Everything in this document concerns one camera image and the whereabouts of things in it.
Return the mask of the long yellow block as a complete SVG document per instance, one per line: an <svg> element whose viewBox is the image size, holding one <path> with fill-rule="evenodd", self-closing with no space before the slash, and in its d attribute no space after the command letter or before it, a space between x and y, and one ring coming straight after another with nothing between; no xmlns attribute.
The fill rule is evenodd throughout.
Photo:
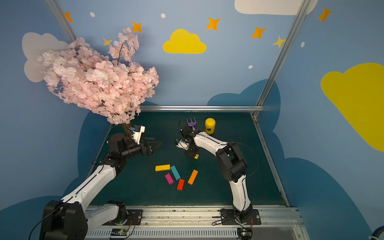
<svg viewBox="0 0 384 240"><path fill-rule="evenodd" d="M156 172L169 171L170 169L171 169L171 165L158 165L158 166L155 166L155 171Z"/></svg>

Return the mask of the teal block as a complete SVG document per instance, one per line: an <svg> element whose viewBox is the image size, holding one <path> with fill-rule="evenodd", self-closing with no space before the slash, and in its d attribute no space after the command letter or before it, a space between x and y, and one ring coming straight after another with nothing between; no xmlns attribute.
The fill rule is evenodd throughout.
<svg viewBox="0 0 384 240"><path fill-rule="evenodd" d="M181 176L180 176L176 166L171 166L171 171L172 171L176 181L181 179Z"/></svg>

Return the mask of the orange block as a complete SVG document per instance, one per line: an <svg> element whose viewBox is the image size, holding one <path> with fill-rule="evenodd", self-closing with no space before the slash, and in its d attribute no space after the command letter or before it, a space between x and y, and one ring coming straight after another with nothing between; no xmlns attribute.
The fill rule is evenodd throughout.
<svg viewBox="0 0 384 240"><path fill-rule="evenodd" d="M190 184L190 185L194 184L194 181L195 181L195 179L197 177L197 174L198 174L198 171L197 170L193 170L193 172L192 172L192 174L191 174L191 176L190 176L190 178L188 180L188 184Z"/></svg>

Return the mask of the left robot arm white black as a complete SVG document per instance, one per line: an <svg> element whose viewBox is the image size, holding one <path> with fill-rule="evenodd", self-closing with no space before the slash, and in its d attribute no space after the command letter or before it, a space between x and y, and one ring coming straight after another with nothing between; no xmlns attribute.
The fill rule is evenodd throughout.
<svg viewBox="0 0 384 240"><path fill-rule="evenodd" d="M41 240L83 240L94 229L108 223L125 224L129 220L126 205L110 201L96 210L87 211L99 192L125 167L128 158L150 156L160 146L153 138L141 138L139 133L128 137L114 134L109 140L109 152L96 170L75 190L59 201L50 201L44 208L39 238Z"/></svg>

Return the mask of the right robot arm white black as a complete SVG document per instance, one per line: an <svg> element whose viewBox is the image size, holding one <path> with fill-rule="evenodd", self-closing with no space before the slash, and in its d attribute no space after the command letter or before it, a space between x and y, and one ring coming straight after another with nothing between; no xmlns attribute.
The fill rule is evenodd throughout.
<svg viewBox="0 0 384 240"><path fill-rule="evenodd" d="M199 149L204 149L216 156L220 171L231 187L234 211L232 218L244 223L251 217L253 206L246 185L248 163L238 144L218 140L189 126L181 128L180 134L182 139L177 141L177 146L185 150L185 155L194 158Z"/></svg>

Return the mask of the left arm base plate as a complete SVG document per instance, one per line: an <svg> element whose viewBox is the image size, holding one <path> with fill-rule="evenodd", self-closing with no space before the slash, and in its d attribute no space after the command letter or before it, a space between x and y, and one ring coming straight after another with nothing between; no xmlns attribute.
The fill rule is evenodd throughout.
<svg viewBox="0 0 384 240"><path fill-rule="evenodd" d="M140 226L143 219L143 210L142 209L128 209L126 210L127 214L122 219L115 219L108 221L104 226Z"/></svg>

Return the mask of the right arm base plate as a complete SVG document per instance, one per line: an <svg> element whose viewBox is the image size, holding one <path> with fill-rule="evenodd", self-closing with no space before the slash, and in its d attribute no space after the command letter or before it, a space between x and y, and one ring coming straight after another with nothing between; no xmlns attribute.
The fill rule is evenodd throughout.
<svg viewBox="0 0 384 240"><path fill-rule="evenodd" d="M259 211L252 209L249 213L240 214L233 209L220 209L220 215L223 225L261 225L261 216Z"/></svg>

